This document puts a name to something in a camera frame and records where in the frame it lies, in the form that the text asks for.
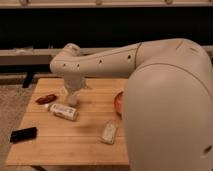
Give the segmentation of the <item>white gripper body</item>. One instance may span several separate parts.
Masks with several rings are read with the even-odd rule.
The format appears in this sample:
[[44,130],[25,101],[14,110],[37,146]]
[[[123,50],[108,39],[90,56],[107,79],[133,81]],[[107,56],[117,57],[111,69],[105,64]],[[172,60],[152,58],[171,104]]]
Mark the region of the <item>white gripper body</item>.
[[64,76],[64,86],[69,94],[74,94],[86,87],[86,79],[82,76]]

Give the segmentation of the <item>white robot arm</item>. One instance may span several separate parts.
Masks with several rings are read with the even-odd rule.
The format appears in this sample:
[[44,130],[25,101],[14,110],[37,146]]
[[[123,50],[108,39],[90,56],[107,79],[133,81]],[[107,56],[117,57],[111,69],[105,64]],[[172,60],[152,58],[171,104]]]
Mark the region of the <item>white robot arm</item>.
[[183,38],[88,56],[66,45],[50,63],[74,93],[86,77],[125,77],[122,120],[131,171],[213,171],[213,64]]

